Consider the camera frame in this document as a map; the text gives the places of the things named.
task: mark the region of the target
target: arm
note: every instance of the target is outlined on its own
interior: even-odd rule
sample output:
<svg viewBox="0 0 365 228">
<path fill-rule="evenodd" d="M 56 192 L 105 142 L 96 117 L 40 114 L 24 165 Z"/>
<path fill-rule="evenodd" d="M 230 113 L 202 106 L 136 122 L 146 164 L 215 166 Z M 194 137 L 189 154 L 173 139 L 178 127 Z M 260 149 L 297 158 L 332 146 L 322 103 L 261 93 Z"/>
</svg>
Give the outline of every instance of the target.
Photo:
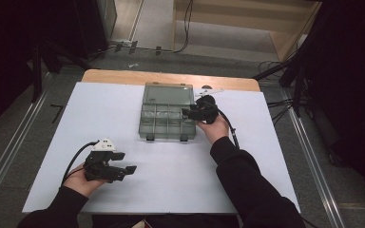
<svg viewBox="0 0 365 228">
<path fill-rule="evenodd" d="M 211 156 L 218 165 L 216 172 L 243 227 L 305 227 L 295 205 L 260 174 L 254 158 L 231 143 L 222 117 L 213 124 L 197 125 L 213 144 Z"/>
<path fill-rule="evenodd" d="M 87 181 L 83 169 L 73 173 L 59 188 L 58 194 L 47 209 L 31 212 L 20 221 L 17 227 L 79 227 L 77 221 L 79 212 L 85 206 L 91 193 L 105 182 L 106 180 Z"/>
</svg>

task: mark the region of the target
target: transparent compartment box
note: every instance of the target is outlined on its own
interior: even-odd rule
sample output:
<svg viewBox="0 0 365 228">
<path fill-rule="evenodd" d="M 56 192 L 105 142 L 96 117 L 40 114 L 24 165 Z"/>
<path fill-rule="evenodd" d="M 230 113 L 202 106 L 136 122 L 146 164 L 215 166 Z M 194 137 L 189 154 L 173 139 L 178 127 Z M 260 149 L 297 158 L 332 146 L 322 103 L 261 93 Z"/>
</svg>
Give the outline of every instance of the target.
<svg viewBox="0 0 365 228">
<path fill-rule="evenodd" d="M 195 122 L 182 115 L 182 108 L 189 109 L 193 103 L 192 85 L 146 83 L 139 124 L 141 138 L 193 140 Z"/>
</svg>

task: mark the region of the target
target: white tabletop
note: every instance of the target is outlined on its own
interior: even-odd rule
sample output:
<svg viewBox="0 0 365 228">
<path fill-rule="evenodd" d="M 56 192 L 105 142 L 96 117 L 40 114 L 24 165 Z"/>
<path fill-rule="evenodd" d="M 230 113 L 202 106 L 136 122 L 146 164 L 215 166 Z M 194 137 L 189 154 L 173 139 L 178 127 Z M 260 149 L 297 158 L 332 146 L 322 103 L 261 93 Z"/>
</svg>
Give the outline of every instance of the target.
<svg viewBox="0 0 365 228">
<path fill-rule="evenodd" d="M 210 143 L 197 129 L 188 142 L 147 142 L 138 133 L 143 85 L 78 83 L 23 212 L 47 208 L 55 197 L 67 166 L 86 143 L 110 138 L 123 161 L 137 165 L 123 181 L 106 183 L 82 210 L 100 214 L 237 213 L 216 175 Z M 298 208 L 278 138 L 261 92 L 224 90 L 215 93 L 218 107 L 229 118 L 240 143 L 259 164 L 262 175 Z M 87 148 L 74 166 L 85 161 Z"/>
</svg>

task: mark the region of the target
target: black sleeve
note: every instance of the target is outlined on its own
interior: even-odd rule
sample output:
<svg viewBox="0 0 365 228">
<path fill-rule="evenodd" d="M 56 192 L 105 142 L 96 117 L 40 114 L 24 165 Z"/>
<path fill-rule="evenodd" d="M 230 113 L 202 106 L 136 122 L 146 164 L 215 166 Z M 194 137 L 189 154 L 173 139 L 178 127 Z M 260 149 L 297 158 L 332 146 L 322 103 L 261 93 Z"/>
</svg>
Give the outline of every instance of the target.
<svg viewBox="0 0 365 228">
<path fill-rule="evenodd" d="M 54 201 L 45 210 L 34 211 L 25 216 L 18 228 L 72 228 L 79 227 L 77 216 L 88 198 L 62 186 Z"/>
<path fill-rule="evenodd" d="M 305 227 L 296 206 L 260 174 L 257 162 L 248 152 L 238 150 L 229 138 L 223 137 L 212 145 L 211 156 L 243 227 Z"/>
</svg>

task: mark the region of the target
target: white floor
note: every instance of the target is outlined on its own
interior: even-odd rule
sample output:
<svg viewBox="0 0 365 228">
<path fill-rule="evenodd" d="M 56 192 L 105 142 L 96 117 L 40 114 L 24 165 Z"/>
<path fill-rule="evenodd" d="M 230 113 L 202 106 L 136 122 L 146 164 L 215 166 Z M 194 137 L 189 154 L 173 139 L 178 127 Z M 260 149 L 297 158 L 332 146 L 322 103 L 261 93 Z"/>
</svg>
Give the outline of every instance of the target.
<svg viewBox="0 0 365 228">
<path fill-rule="evenodd" d="M 173 2 L 172 0 L 115 0 L 118 19 L 112 40 L 138 41 L 137 47 L 140 48 L 172 49 Z M 178 21 L 175 49 L 182 47 L 184 42 L 183 21 Z M 266 30 L 193 22 L 189 27 L 188 47 L 181 53 L 252 62 L 278 60 L 269 32 Z"/>
</svg>

